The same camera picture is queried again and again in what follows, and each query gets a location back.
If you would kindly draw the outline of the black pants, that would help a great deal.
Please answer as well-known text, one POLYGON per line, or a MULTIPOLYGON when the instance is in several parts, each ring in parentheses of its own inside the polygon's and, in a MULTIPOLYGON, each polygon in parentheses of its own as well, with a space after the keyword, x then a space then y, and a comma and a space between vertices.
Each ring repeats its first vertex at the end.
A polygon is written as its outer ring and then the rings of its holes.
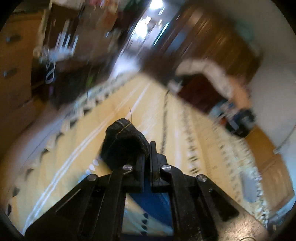
POLYGON ((134 166, 139 158, 149 156, 149 143, 129 120, 120 118, 106 129, 99 156, 112 171, 134 166))

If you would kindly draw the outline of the wooden headboard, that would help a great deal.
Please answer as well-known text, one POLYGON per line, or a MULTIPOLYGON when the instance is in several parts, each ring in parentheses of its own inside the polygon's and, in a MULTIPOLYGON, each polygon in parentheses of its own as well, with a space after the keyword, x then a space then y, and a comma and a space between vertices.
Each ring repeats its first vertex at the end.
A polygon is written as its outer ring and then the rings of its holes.
POLYGON ((287 166, 281 154, 275 154, 274 144, 264 131, 255 126, 245 138, 261 174, 267 208, 274 214, 295 195, 287 166))

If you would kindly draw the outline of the patterned cream bed sheet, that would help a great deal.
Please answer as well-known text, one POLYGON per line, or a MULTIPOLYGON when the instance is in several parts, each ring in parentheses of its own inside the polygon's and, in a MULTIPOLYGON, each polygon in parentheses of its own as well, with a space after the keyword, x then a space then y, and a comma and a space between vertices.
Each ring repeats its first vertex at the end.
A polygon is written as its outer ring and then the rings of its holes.
POLYGON ((263 225, 269 210, 247 142, 144 74, 123 74, 90 98, 59 112, 47 110, 11 146, 2 166, 4 212, 20 233, 88 174, 110 169, 100 157, 106 129, 125 118, 183 173, 204 174, 263 225))

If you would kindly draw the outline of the dark wooden wardrobe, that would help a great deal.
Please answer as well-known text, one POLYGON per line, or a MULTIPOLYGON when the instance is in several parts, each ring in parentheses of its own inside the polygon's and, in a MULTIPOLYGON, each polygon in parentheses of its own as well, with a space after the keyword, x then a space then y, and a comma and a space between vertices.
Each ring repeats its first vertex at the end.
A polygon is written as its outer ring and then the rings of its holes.
POLYGON ((208 113, 223 99, 251 109, 246 85, 260 65, 229 20, 197 4, 173 17, 144 58, 143 70, 163 85, 179 80, 177 94, 208 113))

